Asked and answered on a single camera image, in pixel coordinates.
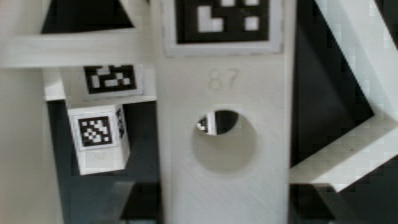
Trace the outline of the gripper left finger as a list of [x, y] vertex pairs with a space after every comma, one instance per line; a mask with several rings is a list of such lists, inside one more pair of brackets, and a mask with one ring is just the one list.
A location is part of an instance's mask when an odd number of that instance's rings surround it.
[[84, 196], [82, 224], [164, 224], [158, 182], [94, 181]]

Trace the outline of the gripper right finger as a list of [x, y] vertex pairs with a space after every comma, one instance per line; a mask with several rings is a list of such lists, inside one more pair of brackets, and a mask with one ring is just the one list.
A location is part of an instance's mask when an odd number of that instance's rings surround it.
[[288, 224], [368, 224], [329, 184], [292, 184]]

